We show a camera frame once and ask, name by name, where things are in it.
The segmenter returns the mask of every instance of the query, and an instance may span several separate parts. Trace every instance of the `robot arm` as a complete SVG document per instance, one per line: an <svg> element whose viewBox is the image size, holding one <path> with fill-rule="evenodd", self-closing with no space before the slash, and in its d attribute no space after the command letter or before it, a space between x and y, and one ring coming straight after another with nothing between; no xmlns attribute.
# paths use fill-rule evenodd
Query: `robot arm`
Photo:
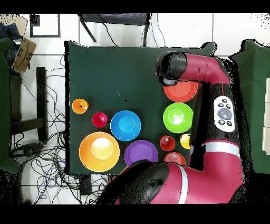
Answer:
<svg viewBox="0 0 270 224"><path fill-rule="evenodd" d="M158 58L156 75L165 86L189 80L203 84L201 102L196 101L196 106L201 104L200 116L194 116L199 120L194 118L192 123L191 137L196 139L191 139L190 144L191 148L193 143L205 147L204 168L199 171L176 163L144 161L112 180L103 196L109 197L110 192L120 204L229 202L242 185L243 175L228 72L221 61L212 57L165 52ZM122 186L120 192L111 190L118 186Z"/></svg>

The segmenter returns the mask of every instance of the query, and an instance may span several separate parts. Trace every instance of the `dark green tabletop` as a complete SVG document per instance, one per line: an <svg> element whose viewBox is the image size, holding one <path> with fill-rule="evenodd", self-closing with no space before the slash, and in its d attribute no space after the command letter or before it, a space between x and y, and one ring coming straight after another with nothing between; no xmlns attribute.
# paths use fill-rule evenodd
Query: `dark green tabletop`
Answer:
<svg viewBox="0 0 270 224"><path fill-rule="evenodd" d="M165 108L174 103L168 99L163 87L158 84L156 60L165 51L183 51L201 55L212 55L213 43L205 44L201 49L193 48L115 48L82 47L73 42L69 44L70 69L70 149L69 173L95 173L83 166L79 158L79 146L82 140L93 132L110 131L113 115L121 110L130 110L141 119L141 132L129 142L118 141L120 158L107 174L118 174L125 167L124 152L133 141L145 139L152 142L162 161L168 152L160 148L160 137L170 135L176 140L176 147L171 152L179 152L187 160L189 150L180 144L180 134L168 131L162 121ZM85 99L89 109L82 115L73 112L71 105L77 98ZM194 107L195 98L187 102ZM108 123L103 128L92 124L96 112L104 112Z"/></svg>
<svg viewBox="0 0 270 224"><path fill-rule="evenodd" d="M262 150L266 79L270 77L270 48L255 40L245 40L242 49L232 55L232 59L239 67L254 171L270 174L270 156Z"/></svg>

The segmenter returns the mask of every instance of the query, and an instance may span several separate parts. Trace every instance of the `floor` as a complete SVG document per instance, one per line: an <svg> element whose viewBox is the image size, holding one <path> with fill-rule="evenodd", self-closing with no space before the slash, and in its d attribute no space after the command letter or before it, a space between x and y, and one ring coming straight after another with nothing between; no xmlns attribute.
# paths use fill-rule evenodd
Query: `floor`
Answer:
<svg viewBox="0 0 270 224"><path fill-rule="evenodd" d="M22 15L28 19L28 25L25 37L37 44L34 55L31 59L30 69L22 73L24 84L29 91L36 97L36 67L46 67L47 76L52 74L64 76L64 41L72 40L83 46L113 46L105 27L100 23L88 23L87 26L97 39L94 43L88 36L87 32L79 22L76 14L60 15L60 38L30 38L30 21L29 15ZM244 39L256 39L263 45L270 44L270 15L269 14L153 14L152 26L150 25L147 37L147 47L164 46L163 33L166 46L180 47L201 47L205 42L214 41L218 48L215 55L228 57L240 50L240 44ZM108 24L109 32L118 46L141 46L141 37L143 26L129 26ZM41 14L40 27L33 27L35 35L53 35L57 34L57 14ZM51 76L47 79L47 84L57 93L56 108L59 112L65 114L65 88L64 78ZM55 98L55 93L51 89L48 92ZM48 116L48 126L55 118L54 103L52 97L48 94L47 109L52 117ZM22 119L31 119L36 117L36 100L30 95L28 90L22 86L21 99ZM56 123L58 131L65 129L62 122ZM49 136L56 132L55 125L49 128ZM15 136L15 140L21 138L21 134ZM56 137L48 142L47 148L57 144ZM21 144L38 142L37 131L31 130L25 132L25 137L20 141ZM41 160L42 165L48 165L47 161ZM37 160L30 161L26 164L22 177L22 192L24 199L31 199L32 202L38 197L37 181L40 189L45 183L39 177L44 172L40 168ZM100 179L99 175L92 175L92 181ZM98 189L100 181L93 184L93 191ZM70 189L62 189L57 185L50 185L45 192L44 199L40 199L37 204L50 204L51 199L58 193L58 198L53 204L78 204Z"/></svg>

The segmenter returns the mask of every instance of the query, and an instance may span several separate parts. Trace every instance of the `purple bowl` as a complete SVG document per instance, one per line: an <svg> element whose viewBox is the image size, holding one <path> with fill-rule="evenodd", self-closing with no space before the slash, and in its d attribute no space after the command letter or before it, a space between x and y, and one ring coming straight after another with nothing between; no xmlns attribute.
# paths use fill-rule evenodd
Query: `purple bowl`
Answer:
<svg viewBox="0 0 270 224"><path fill-rule="evenodd" d="M150 162L158 161L158 151L151 142L146 140L137 140L127 147L124 153L124 161L126 165L129 166L139 160L149 160Z"/></svg>

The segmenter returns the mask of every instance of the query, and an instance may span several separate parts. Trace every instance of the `green bowl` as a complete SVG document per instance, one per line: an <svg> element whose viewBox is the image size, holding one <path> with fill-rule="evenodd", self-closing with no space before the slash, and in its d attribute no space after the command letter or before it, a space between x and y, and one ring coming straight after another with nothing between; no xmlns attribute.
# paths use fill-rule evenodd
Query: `green bowl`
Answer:
<svg viewBox="0 0 270 224"><path fill-rule="evenodd" d="M166 108L163 114L163 122L170 132L183 133L191 128L193 111L182 103L176 102Z"/></svg>

